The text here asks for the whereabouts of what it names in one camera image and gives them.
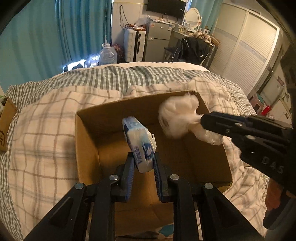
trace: bottle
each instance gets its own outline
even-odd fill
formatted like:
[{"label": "bottle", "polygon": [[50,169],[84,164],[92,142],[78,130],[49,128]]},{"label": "bottle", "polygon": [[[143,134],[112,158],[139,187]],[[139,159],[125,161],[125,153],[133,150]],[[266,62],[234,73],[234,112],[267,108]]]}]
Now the bottle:
[{"label": "bottle", "polygon": [[266,116],[270,110],[271,110],[270,105],[267,105],[265,109],[261,112],[261,115]]},{"label": "bottle", "polygon": [[107,39],[105,36],[105,43],[102,44],[102,50],[100,51],[99,57],[99,65],[104,64],[116,64],[117,63],[117,53],[114,47],[111,47],[109,43],[107,43]]}]

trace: plastic bag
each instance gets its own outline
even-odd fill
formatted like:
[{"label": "plastic bag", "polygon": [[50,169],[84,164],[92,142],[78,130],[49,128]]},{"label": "plastic bag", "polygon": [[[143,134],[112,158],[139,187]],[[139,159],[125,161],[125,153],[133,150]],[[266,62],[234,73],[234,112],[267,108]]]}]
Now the plastic bag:
[{"label": "plastic bag", "polygon": [[140,17],[134,25],[136,26],[143,26],[146,25],[148,23],[148,18],[150,18],[149,15],[144,15],[143,17]]},{"label": "plastic bag", "polygon": [[205,130],[200,124],[202,115],[196,114],[199,101],[195,95],[168,98],[159,107],[158,120],[165,135],[181,138],[189,131],[197,139],[212,145],[222,144],[222,135]]}]

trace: small cardboard box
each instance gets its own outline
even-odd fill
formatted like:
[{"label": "small cardboard box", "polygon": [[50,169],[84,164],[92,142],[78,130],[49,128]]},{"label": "small cardboard box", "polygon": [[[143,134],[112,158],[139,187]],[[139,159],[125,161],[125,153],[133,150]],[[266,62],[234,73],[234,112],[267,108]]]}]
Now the small cardboard box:
[{"label": "small cardboard box", "polygon": [[[99,182],[125,163],[131,150],[124,137],[122,119],[133,115],[155,135],[156,151],[174,173],[189,182],[211,182],[220,191],[226,190],[232,177],[223,145],[202,142],[192,133],[182,139],[167,138],[158,122],[160,104],[170,96],[183,96],[188,92],[198,97],[197,113],[209,113],[194,91],[147,95],[78,111],[75,138],[79,181],[86,185]],[[154,230],[172,222],[173,204],[159,201],[153,170],[144,174],[135,170],[130,200],[115,203],[116,235]]]},{"label": "small cardboard box", "polygon": [[0,117],[0,151],[7,151],[7,133],[9,125],[17,112],[17,108],[9,97],[2,101],[4,109]]}]

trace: refrigerator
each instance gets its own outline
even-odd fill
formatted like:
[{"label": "refrigerator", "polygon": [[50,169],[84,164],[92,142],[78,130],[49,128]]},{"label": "refrigerator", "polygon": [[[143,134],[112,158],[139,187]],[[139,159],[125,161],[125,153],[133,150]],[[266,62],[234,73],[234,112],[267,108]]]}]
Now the refrigerator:
[{"label": "refrigerator", "polygon": [[146,29],[144,58],[146,62],[163,62],[165,50],[170,40],[172,25],[150,21]]}]

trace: plaid comforter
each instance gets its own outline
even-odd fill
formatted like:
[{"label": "plaid comforter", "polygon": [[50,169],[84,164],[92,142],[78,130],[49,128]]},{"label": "plaid comforter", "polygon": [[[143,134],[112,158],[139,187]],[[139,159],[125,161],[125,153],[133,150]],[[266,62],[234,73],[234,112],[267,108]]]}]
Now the plaid comforter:
[{"label": "plaid comforter", "polygon": [[[230,81],[210,72],[169,67],[78,69],[11,86],[6,96],[19,114],[10,125],[8,151],[0,155],[0,219],[13,237],[22,240],[77,181],[74,126],[79,109],[178,90],[198,91],[210,111],[255,114],[241,88]],[[264,235],[266,177],[244,167],[229,138],[223,138],[223,145],[234,181],[224,194]]]}]

